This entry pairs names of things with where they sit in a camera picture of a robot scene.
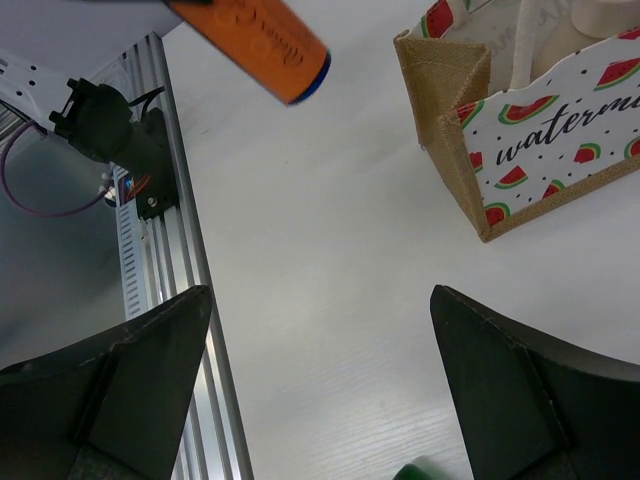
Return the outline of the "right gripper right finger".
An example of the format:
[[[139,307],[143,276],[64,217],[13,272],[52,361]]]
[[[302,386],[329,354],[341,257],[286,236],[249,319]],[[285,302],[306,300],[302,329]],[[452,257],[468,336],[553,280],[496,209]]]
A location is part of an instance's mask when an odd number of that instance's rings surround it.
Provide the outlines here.
[[[636,479],[639,367],[447,286],[430,311],[477,479]]]

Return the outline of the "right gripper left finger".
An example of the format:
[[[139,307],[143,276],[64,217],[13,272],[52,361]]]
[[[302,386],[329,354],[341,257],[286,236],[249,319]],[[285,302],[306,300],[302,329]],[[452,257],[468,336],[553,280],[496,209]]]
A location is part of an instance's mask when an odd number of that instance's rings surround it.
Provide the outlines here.
[[[201,324],[175,297],[1,371],[4,479],[168,479],[200,355]]]

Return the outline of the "green dish soap bottle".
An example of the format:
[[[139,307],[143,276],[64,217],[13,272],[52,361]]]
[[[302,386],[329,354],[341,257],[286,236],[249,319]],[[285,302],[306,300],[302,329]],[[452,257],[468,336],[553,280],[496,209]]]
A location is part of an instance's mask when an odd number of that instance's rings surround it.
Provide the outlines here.
[[[472,479],[468,464],[449,464],[428,456],[418,456],[405,462],[391,477],[392,480]]]

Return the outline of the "beige pump soap bottle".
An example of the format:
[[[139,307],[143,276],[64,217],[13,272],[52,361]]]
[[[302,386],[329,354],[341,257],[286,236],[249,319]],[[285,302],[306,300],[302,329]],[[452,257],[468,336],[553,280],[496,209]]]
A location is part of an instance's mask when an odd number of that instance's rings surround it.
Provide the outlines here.
[[[535,80],[570,54],[639,25],[639,0],[578,0],[546,37],[536,57]]]

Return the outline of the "orange blue spray can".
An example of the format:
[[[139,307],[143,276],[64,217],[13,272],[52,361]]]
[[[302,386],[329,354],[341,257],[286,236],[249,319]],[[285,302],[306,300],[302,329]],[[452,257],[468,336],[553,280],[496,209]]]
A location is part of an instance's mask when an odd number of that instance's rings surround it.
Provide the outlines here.
[[[166,5],[285,105],[305,101],[326,78],[329,49],[283,1]]]

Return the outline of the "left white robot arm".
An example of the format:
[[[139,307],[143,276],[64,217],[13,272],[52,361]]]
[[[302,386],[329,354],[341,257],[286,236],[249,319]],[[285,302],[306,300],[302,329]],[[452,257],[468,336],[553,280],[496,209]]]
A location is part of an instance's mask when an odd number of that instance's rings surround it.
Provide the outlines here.
[[[108,84],[68,78],[1,52],[1,103],[103,163],[115,162],[132,143],[132,108],[151,103],[163,91],[159,87],[129,101]]]

